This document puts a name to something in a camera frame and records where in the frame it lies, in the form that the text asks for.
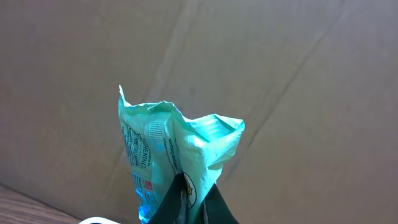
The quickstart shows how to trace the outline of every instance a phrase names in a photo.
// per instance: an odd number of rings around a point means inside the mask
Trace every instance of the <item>wooden surface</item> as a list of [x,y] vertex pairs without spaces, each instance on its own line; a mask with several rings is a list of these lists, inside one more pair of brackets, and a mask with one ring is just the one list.
[[79,223],[79,220],[0,185],[0,223]]

